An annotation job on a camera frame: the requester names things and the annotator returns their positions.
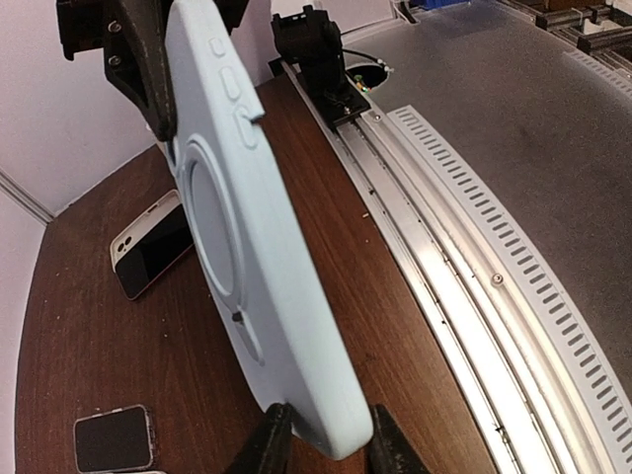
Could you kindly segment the phone in clear grey case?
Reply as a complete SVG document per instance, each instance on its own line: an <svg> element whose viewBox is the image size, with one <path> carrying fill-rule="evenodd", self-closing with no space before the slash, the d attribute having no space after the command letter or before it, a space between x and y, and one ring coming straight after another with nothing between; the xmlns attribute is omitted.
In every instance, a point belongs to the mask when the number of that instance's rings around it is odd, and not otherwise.
<svg viewBox="0 0 632 474"><path fill-rule="evenodd" d="M156 462L152 416L143 405L76 420L73 441L79 473L140 472Z"/></svg>

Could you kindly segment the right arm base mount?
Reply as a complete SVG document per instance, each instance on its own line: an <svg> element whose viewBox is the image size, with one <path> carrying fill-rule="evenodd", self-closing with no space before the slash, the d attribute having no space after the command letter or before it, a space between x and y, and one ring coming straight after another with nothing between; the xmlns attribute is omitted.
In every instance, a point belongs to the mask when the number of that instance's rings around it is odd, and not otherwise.
<svg viewBox="0 0 632 474"><path fill-rule="evenodd" d="M269 62L275 77L290 69L289 75L298 81L299 90L307 95L323 122L332 130L350 122L370 109L368 101L356 86L352 85L344 67L337 60L332 64L299 64L296 73L293 66L281 58Z"/></svg>

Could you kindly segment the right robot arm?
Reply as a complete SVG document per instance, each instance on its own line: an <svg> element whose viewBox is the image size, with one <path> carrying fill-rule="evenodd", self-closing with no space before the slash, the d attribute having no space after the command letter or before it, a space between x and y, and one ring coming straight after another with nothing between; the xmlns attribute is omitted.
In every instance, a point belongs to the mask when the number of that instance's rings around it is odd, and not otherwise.
<svg viewBox="0 0 632 474"><path fill-rule="evenodd" d="M66 59L99 49L107 80L139 109L155 137L172 140L177 109L166 48L172 1L58 1L59 38ZM274 1L275 47L288 63L315 74L317 87L343 81L341 33L328 13L310 1Z"/></svg>

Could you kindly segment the right round status board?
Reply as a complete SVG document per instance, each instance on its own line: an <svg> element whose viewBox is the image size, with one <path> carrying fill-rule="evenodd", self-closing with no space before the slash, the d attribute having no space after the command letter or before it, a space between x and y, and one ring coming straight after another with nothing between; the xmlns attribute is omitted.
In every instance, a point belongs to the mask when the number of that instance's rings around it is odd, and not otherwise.
<svg viewBox="0 0 632 474"><path fill-rule="evenodd" d="M343 53L366 59L366 63L355 64L346 69L348 78L363 93L370 93L379 87L395 71L383 59L368 53L347 48L343 49Z"/></svg>

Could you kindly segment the purple phone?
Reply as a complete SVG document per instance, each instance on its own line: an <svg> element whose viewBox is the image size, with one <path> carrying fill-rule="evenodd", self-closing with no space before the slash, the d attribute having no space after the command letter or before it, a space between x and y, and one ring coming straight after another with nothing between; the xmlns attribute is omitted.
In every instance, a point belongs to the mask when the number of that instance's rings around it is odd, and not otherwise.
<svg viewBox="0 0 632 474"><path fill-rule="evenodd" d="M136 299L159 276L172 267L193 246L193 237L181 204L164 216L158 210L150 214L151 224L141 237L128 235L122 244L122 254L115 263L115 274L123 293Z"/></svg>

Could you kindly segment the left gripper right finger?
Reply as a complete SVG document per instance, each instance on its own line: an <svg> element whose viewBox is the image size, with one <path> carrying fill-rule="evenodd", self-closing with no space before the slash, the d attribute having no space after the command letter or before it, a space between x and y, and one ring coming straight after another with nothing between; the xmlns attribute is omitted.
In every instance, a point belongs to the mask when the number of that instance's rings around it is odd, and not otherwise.
<svg viewBox="0 0 632 474"><path fill-rule="evenodd" d="M430 474L414 447L384 405L369 407L373 437L367 446L367 472Z"/></svg>

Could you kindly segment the white phone case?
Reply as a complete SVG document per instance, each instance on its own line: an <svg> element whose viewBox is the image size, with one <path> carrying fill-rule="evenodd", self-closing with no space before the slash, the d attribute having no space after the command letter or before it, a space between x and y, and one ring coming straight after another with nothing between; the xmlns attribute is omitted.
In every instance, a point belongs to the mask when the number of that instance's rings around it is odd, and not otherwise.
<svg viewBox="0 0 632 474"><path fill-rule="evenodd" d="M171 189L141 212L110 244L112 270L128 251L181 204L176 189Z"/></svg>

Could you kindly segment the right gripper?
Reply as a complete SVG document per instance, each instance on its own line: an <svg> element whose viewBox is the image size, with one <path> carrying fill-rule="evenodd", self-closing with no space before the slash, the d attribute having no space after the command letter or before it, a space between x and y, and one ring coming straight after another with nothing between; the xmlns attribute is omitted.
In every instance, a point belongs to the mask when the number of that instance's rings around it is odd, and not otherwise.
<svg viewBox="0 0 632 474"><path fill-rule="evenodd" d="M246 1L58 1L60 40L68 60L84 50L104 50L108 81L140 111L154 136L169 141L177 131L177 110L165 38L170 16L189 10L198 32L210 38L219 58L219 77L228 94L250 94L252 82L230 33Z"/></svg>

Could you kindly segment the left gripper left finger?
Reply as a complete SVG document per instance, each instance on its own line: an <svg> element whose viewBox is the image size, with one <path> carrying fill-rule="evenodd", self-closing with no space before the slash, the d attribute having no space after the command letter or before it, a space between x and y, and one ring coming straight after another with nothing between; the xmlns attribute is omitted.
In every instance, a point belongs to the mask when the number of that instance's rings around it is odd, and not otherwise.
<svg viewBox="0 0 632 474"><path fill-rule="evenodd" d="M291 453L292 416L290 404L274 403L249 435L226 474L282 474Z"/></svg>

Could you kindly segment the right aluminium frame post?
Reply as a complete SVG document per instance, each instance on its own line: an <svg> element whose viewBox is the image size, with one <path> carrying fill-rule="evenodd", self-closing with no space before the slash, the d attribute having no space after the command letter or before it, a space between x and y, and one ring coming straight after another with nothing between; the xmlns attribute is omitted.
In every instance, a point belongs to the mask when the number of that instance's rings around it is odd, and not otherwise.
<svg viewBox="0 0 632 474"><path fill-rule="evenodd" d="M1 191L38 222L47 225L54 219L54 215L48 209L22 188L5 171L0 172L0 183Z"/></svg>

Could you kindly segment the front aluminium rail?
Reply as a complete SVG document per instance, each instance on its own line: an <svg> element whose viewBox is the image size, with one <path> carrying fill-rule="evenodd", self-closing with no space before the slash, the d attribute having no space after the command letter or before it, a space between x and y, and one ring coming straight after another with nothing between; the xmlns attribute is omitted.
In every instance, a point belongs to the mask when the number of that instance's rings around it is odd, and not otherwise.
<svg viewBox="0 0 632 474"><path fill-rule="evenodd" d="M631 403L500 200L414 108L324 136L412 289L501 473L627 473Z"/></svg>

